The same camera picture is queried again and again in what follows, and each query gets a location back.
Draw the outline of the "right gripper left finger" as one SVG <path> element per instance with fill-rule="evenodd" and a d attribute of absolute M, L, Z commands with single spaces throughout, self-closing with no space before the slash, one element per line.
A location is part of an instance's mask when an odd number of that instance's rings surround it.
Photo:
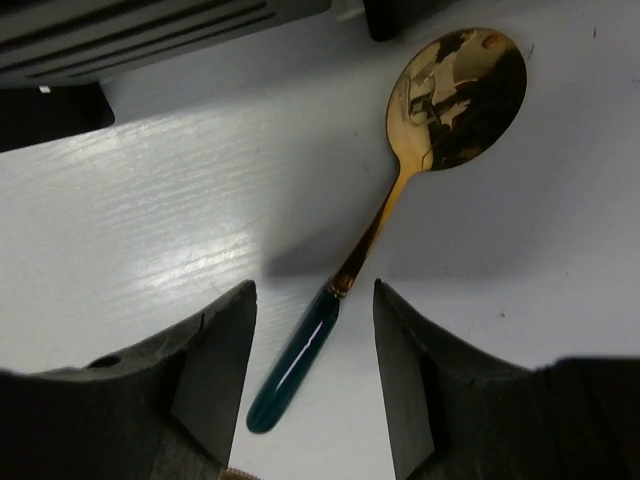
<path fill-rule="evenodd" d="M 216 479 L 252 347 L 244 281 L 189 318 L 82 368 L 1 374 L 5 479 Z"/>

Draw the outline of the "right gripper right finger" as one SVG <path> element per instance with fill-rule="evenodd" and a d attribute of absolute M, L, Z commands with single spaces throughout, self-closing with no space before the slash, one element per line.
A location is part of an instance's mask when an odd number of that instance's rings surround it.
<path fill-rule="evenodd" d="M 422 316 L 384 282 L 375 344 L 399 479 L 635 479 L 639 361 L 529 370 Z"/>

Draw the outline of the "gold spoon green handle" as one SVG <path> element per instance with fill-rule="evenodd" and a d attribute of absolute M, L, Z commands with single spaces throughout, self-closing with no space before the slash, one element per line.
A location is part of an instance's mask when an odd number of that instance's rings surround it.
<path fill-rule="evenodd" d="M 526 86 L 522 53 L 506 34 L 490 28 L 445 34 L 402 70 L 385 113 L 396 177 L 366 231 L 320 288 L 266 376 L 246 416 L 250 432 L 267 433 L 284 415 L 409 180 L 463 165 L 490 148 L 515 119 Z"/>

